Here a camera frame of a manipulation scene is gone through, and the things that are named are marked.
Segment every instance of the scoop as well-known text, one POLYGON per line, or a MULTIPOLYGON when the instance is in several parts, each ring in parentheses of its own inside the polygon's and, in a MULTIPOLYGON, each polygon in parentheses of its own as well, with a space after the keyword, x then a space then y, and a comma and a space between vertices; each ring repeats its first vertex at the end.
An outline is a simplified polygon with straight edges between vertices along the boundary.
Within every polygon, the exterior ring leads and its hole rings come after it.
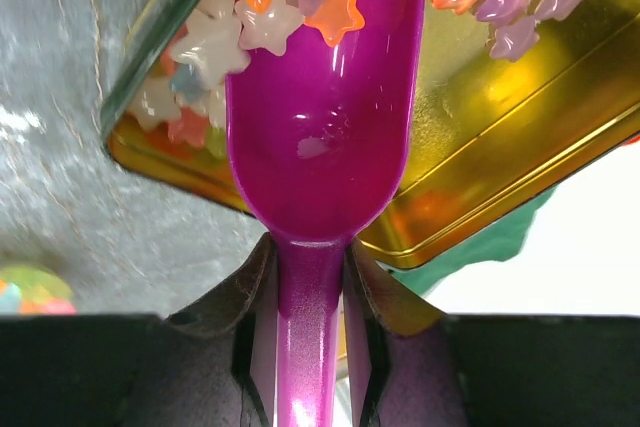
POLYGON ((357 0, 334 48, 303 26, 227 81, 229 160, 279 255, 278 425, 330 426, 346 247, 407 160, 425 0, 357 0))

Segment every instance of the gray surface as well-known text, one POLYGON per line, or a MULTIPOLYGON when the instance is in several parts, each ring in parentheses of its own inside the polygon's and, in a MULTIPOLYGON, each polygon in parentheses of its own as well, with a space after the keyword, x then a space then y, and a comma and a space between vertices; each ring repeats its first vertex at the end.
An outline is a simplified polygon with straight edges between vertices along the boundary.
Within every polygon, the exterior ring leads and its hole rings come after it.
POLYGON ((85 312, 176 310, 263 232, 101 152, 99 107, 145 1, 0 0, 0 259, 43 262, 85 312))

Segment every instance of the scoop handle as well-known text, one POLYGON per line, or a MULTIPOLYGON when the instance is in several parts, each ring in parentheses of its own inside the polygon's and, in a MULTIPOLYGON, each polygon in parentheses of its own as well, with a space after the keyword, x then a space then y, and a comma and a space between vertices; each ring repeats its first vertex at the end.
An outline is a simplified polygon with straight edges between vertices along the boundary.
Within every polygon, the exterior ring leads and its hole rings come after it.
POLYGON ((278 242, 279 427, 331 427, 347 241, 278 242))

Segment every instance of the purple star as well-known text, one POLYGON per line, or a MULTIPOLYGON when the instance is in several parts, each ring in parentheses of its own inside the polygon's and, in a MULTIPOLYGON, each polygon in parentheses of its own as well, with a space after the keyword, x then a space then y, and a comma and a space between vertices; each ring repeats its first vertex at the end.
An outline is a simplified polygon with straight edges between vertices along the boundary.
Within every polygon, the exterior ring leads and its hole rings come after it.
POLYGON ((496 43, 491 48, 492 59, 506 59, 515 62, 538 43, 536 32, 538 21, 531 15, 522 17, 511 25, 496 29, 496 43))
POLYGON ((540 0, 533 16, 541 21, 547 19, 564 20, 583 0, 540 0))
POLYGON ((476 20, 501 27, 522 14, 527 5, 529 0, 485 0, 476 12, 476 20))

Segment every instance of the marble surface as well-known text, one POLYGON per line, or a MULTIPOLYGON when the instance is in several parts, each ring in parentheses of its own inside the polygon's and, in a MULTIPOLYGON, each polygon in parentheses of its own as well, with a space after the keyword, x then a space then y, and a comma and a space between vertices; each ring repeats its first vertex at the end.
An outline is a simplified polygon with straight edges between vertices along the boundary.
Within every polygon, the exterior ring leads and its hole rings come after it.
POLYGON ((264 230, 101 151, 100 104, 145 2, 0 0, 0 261, 44 263, 83 312, 168 314, 264 230))

